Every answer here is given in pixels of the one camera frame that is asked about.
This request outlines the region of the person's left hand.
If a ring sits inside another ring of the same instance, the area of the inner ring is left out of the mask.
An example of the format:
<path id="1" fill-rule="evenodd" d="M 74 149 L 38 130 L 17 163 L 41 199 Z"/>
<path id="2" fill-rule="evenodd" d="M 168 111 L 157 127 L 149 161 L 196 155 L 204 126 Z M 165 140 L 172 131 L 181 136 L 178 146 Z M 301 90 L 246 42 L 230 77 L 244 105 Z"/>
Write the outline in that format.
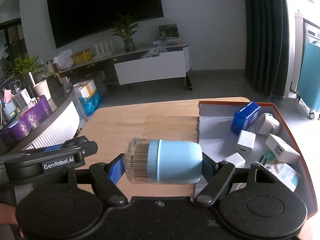
<path id="1" fill-rule="evenodd" d="M 7 185 L 1 187 L 1 224 L 10 224 L 19 227 L 18 239 L 28 239 L 23 234 L 16 219 L 16 208 L 18 204 L 29 193 L 33 191 L 32 184 L 27 185 Z"/>

